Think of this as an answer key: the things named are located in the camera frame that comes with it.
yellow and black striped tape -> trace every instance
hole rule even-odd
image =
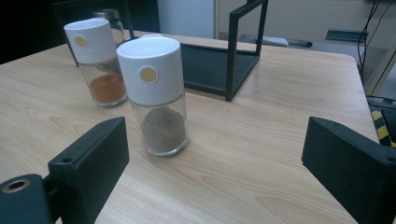
[[[385,122],[384,117],[382,116],[382,111],[373,110],[372,117],[376,128],[376,133],[378,135],[379,143],[387,147],[396,147],[396,143],[392,141],[389,135],[387,123]]]

light wood surface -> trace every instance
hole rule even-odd
[[[186,102],[190,142],[159,158],[142,148],[129,102],[93,103],[66,45],[2,64],[0,182],[46,176],[91,127],[124,116],[131,159],[96,223],[355,223],[301,161],[310,116],[377,141],[353,58],[263,46],[231,103],[193,91]]]

ground spice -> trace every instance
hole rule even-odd
[[[92,97],[103,104],[117,102],[126,93],[123,78],[120,74],[98,77],[90,83],[89,89]]]
[[[153,152],[169,152],[186,141],[183,116],[167,106],[151,110],[141,130],[144,145]]]

spice jar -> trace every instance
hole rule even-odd
[[[143,147],[157,156],[176,154],[188,141],[180,44],[144,35],[117,54]]]
[[[93,101],[102,107],[124,102],[127,92],[109,22],[75,21],[67,24],[64,30]]]
[[[116,41],[117,47],[128,40],[125,36],[122,23],[120,21],[119,12],[114,8],[99,9],[92,12],[94,18],[103,18],[108,20],[113,33],[114,40]]]

white cap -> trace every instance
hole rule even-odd
[[[75,21],[64,27],[79,63],[101,63],[117,56],[108,20]]]
[[[136,104],[163,105],[184,92],[180,43],[143,35],[117,48],[128,96]]]

